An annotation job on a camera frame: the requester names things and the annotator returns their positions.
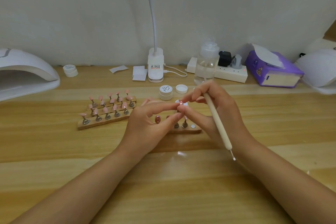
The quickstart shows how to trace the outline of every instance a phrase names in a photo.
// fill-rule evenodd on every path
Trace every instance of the white nail dryer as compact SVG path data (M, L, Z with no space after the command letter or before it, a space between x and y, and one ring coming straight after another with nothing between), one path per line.
M304 72L302 80L321 94L336 94L336 50L318 50L300 57L295 65Z
M44 60L21 50L0 48L0 101L59 85L60 77Z

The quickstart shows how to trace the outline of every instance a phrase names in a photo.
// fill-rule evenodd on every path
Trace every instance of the person's right hand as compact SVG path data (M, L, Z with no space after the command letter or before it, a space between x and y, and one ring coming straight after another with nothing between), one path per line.
M206 92L213 100L218 115L233 146L233 151L244 150L246 147L249 147L250 143L254 142L255 139L245 127L235 100L214 81L209 80L197 86L193 92L185 95L181 101L183 103L189 101L206 104L206 100L203 97L203 93ZM191 121L200 126L210 138L216 140L224 147L212 116L200 114L185 105L180 105L177 109L179 112L183 112Z

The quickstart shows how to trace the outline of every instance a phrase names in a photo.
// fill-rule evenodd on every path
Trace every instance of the white wall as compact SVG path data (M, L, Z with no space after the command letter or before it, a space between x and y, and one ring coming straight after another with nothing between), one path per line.
M254 42L296 59L336 18L336 0L154 0L165 61L196 56L213 35L222 50ZM148 0L0 0L0 47L51 64L145 64L153 45Z

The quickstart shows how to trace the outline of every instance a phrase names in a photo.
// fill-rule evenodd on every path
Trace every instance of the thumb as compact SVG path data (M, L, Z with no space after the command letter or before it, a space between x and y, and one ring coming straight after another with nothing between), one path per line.
M207 124L206 121L208 120L208 117L200 114L199 112L195 111L193 108L190 108L186 105L179 105L177 107L177 110L179 112L184 113L185 116L192 122L195 122L198 126L201 127L201 129L206 130Z
M160 122L157 126L160 128L160 133L163 133L163 136L169 132L170 129L174 127L176 123L179 122L180 119L182 119L184 116L183 113L175 113L173 115L170 115L167 119Z

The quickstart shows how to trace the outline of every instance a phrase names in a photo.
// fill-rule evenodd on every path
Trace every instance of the white power strip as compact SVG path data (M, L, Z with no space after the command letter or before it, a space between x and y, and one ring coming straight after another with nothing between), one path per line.
M196 63L197 58L191 58L185 71L187 73L194 74L196 70ZM247 69L246 66L242 66L241 69L217 66L215 77L219 79L245 83L247 79Z

